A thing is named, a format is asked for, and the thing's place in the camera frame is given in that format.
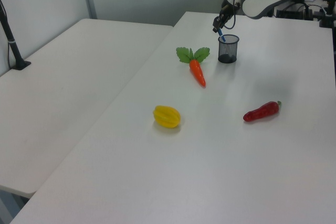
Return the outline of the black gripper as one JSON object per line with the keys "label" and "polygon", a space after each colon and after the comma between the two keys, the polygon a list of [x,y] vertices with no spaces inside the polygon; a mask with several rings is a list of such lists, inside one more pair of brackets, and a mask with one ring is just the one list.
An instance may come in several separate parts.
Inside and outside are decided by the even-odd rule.
{"label": "black gripper", "polygon": [[233,5],[230,3],[224,4],[219,12],[219,16],[215,17],[213,20],[213,32],[222,34],[222,28],[224,25],[235,15],[239,9],[240,3]]}

